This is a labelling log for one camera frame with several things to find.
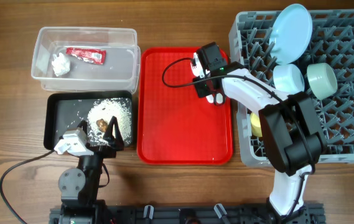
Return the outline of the white plastic spoon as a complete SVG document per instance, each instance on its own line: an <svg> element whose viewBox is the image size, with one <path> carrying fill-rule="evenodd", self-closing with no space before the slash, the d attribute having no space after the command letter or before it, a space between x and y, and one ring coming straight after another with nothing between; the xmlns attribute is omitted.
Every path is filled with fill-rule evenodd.
<svg viewBox="0 0 354 224"><path fill-rule="evenodd" d="M218 105L221 105L221 104L223 104L223 102L224 102L223 95L221 93L217 93L217 95L216 95L216 103Z"/></svg>

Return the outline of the food scraps and rice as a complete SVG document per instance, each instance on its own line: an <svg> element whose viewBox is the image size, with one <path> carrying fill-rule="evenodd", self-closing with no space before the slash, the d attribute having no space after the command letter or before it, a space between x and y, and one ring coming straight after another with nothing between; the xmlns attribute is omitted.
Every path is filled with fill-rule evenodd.
<svg viewBox="0 0 354 224"><path fill-rule="evenodd" d="M118 127L126 146L132 143L132 102L129 98L102 98L85 100L67 100L67 122L69 128L76 126L81 120L88 124L87 136L92 146L105 144L105 125L111 118L118 120Z"/></svg>

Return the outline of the yellow plastic cup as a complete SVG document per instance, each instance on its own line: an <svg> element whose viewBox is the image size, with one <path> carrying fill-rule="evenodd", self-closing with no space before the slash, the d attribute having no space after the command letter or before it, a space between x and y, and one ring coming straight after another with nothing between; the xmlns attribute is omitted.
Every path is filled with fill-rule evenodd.
<svg viewBox="0 0 354 224"><path fill-rule="evenodd" d="M250 114L250 123L251 123L252 135L261 138L263 135L262 135L261 122L260 122L259 116L256 115L255 113L251 113Z"/></svg>

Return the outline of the light blue bowl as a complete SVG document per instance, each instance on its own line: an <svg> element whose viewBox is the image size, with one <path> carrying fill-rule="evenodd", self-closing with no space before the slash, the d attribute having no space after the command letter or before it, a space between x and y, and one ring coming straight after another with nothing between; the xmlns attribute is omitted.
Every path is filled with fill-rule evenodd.
<svg viewBox="0 0 354 224"><path fill-rule="evenodd" d="M294 64L275 66L272 78L277 90L291 94L304 91L304 77L299 68Z"/></svg>

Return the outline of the light blue plate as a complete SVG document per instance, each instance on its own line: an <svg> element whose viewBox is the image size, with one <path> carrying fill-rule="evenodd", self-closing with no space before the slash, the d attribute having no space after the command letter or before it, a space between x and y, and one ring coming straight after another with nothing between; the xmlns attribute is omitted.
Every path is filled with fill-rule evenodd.
<svg viewBox="0 0 354 224"><path fill-rule="evenodd" d="M301 4L291 4L281 11L272 26L269 44L271 57L285 65L296 61L307 49L312 36L312 17Z"/></svg>

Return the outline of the mint green bowl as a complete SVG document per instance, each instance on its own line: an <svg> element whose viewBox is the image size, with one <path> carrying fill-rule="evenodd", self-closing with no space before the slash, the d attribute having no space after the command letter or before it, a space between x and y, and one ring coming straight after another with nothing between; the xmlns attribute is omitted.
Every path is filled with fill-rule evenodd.
<svg viewBox="0 0 354 224"><path fill-rule="evenodd" d="M316 63L307 67L307 79L315 97L323 100L336 93L338 85L333 68L327 63Z"/></svg>

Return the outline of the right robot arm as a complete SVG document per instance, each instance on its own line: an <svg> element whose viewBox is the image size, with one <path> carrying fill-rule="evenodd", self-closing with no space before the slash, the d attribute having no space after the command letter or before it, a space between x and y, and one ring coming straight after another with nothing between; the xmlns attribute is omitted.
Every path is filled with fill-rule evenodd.
<svg viewBox="0 0 354 224"><path fill-rule="evenodd" d="M199 97L230 98L259 117L266 156L275 169L268 198L268 220L287 223L302 214L307 179L326 139L308 94L279 91L254 77L238 62L228 63L212 42L200 47L191 60L193 84Z"/></svg>

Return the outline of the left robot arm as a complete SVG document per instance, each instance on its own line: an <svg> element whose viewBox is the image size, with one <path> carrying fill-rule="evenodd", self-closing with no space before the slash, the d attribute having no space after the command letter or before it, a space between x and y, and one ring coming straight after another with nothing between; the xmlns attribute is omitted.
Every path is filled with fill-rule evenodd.
<svg viewBox="0 0 354 224"><path fill-rule="evenodd" d="M105 145L91 146L87 132L88 123L83 120L76 129L66 131L54 147L57 154L67 153L78 157L78 165L66 170L58 180L61 191L62 208L66 211L104 212L107 206L98 200L98 190L103 171L108 173L104 159L116 157L124 149L124 141L119 130L118 120L112 117L107 125L103 139Z"/></svg>

